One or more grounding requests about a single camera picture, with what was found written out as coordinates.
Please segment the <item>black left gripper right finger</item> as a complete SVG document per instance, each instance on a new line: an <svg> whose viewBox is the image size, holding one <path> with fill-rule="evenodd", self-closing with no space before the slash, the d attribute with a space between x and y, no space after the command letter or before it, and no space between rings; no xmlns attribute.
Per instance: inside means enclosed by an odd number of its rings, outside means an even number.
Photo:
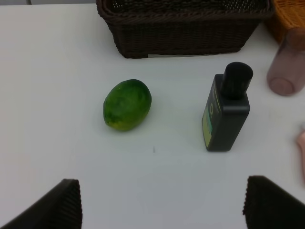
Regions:
<svg viewBox="0 0 305 229"><path fill-rule="evenodd" d="M243 215L249 229L305 227L305 204L264 176L248 178Z"/></svg>

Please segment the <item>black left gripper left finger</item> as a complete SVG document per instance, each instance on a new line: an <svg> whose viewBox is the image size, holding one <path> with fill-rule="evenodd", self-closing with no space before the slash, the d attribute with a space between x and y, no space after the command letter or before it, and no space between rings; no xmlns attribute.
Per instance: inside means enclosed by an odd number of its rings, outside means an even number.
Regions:
<svg viewBox="0 0 305 229"><path fill-rule="evenodd" d="M63 179L3 229L81 229L81 190L77 179Z"/></svg>

